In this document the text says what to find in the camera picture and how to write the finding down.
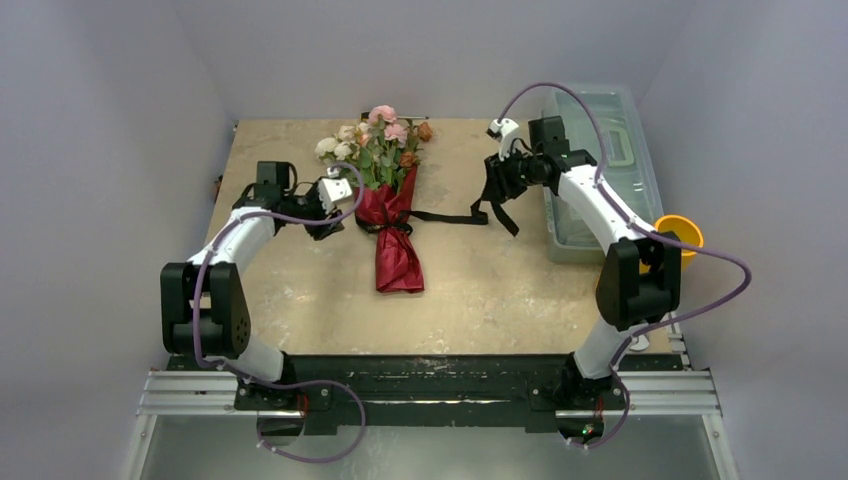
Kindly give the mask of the red paper flower bouquet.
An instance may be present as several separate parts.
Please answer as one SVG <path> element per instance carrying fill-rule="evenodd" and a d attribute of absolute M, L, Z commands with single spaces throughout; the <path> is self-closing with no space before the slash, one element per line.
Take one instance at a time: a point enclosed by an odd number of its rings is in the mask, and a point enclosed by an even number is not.
<path fill-rule="evenodd" d="M 432 139 L 426 120 L 399 116 L 389 105 L 378 105 L 356 125 L 344 125 L 319 140 L 314 152 L 326 164 L 347 162 L 361 181 L 351 179 L 364 197 L 355 220 L 376 237 L 375 289 L 379 293 L 421 293 L 425 289 L 421 262 L 410 240 L 409 224 L 422 145 Z"/>

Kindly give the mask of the black printed ribbon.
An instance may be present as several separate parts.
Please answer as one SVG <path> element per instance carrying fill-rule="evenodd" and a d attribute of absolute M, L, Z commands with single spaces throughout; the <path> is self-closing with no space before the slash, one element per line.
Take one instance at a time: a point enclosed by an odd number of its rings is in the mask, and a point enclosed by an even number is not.
<path fill-rule="evenodd" d="M 489 224 L 489 215 L 481 210 L 481 206 L 483 203 L 489 203 L 495 219 L 510 235 L 517 236 L 520 231 L 518 225 L 503 208 L 506 202 L 483 201 L 482 192 L 481 196 L 469 207 L 470 213 L 467 215 L 446 215 L 414 210 L 412 200 L 415 183 L 412 177 L 408 177 L 399 190 L 389 186 L 367 190 L 363 203 L 355 213 L 357 225 L 368 233 L 395 229 L 405 234 L 413 232 L 413 227 L 409 225 L 410 218 L 452 225 L 485 226 Z"/>

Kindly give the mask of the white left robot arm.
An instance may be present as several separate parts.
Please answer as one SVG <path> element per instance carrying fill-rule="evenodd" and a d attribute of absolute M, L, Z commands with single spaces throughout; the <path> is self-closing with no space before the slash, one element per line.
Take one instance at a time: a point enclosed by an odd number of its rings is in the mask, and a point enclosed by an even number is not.
<path fill-rule="evenodd" d="M 272 408 L 295 402 L 302 384 L 286 354 L 253 332 L 241 277 L 287 225 L 303 226 L 316 241 L 342 231 L 348 215 L 339 205 L 354 196 L 343 176 L 348 168 L 333 164 L 298 193 L 292 163 L 258 163 L 255 181 L 233 203 L 224 226 L 189 259 L 161 270 L 162 341 L 169 354 L 258 384 Z"/>

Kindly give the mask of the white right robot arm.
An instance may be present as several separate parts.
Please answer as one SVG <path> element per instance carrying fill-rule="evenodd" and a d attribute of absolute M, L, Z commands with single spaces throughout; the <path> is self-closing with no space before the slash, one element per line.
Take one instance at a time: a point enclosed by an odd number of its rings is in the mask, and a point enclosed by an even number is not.
<path fill-rule="evenodd" d="M 631 339 L 680 303 L 682 251 L 677 236 L 659 233 L 622 204 L 587 150 L 574 150 L 558 117 L 529 123 L 532 146 L 519 150 L 519 127 L 493 120 L 488 135 L 499 143 L 485 161 L 481 199 L 511 234 L 518 226 L 503 204 L 541 185 L 573 207 L 598 241 L 604 260 L 595 287 L 599 318 L 586 340 L 568 356 L 555 393 L 584 407 L 610 385 Z"/>

